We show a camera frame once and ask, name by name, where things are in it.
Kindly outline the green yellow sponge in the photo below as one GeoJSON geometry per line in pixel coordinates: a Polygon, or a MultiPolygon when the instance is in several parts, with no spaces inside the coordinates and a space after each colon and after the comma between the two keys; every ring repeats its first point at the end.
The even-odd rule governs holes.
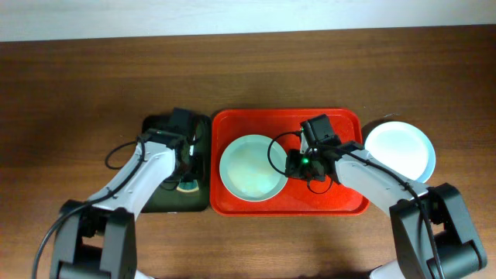
{"type": "Polygon", "coordinates": [[[177,184],[176,190],[183,193],[192,193],[199,190],[197,181],[182,181],[177,184]]]}

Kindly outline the mint green plate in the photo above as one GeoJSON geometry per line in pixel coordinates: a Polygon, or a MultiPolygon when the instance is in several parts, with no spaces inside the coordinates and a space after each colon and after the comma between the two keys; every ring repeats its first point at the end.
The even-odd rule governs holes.
{"type": "Polygon", "coordinates": [[[222,153],[219,174],[226,189],[247,202],[278,195],[288,182],[282,173],[287,159],[283,147],[262,135],[241,136],[222,153]]]}

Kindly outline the light blue plate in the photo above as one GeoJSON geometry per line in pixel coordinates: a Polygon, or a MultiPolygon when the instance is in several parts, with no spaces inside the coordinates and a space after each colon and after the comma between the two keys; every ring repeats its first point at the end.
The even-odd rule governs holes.
{"type": "Polygon", "coordinates": [[[417,127],[406,122],[384,122],[367,135],[365,149],[384,165],[416,181],[425,171],[436,168],[432,142],[417,127]]]}

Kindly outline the white plate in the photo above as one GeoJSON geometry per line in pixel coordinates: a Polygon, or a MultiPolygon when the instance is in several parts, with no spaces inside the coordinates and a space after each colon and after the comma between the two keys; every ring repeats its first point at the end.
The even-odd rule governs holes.
{"type": "Polygon", "coordinates": [[[430,177],[432,176],[433,174],[433,171],[432,170],[425,170],[417,179],[416,181],[418,182],[421,182],[421,183],[425,183],[427,182],[430,177]]]}

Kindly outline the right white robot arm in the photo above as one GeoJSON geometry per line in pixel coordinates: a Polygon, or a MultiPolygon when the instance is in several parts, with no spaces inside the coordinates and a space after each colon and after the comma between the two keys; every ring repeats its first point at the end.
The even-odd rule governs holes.
{"type": "Polygon", "coordinates": [[[287,177],[305,182],[333,181],[350,188],[391,220],[395,260],[369,278],[463,278],[487,266],[487,254],[461,193],[399,174],[356,142],[290,150],[287,177]]]}

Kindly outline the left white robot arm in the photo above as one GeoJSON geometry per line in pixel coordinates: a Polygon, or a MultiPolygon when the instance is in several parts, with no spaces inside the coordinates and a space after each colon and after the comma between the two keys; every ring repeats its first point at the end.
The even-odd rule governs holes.
{"type": "Polygon", "coordinates": [[[144,278],[136,220],[156,190],[197,191],[208,172],[206,132],[148,129],[113,179],[86,201],[67,201],[48,231],[52,278],[144,278]]]}

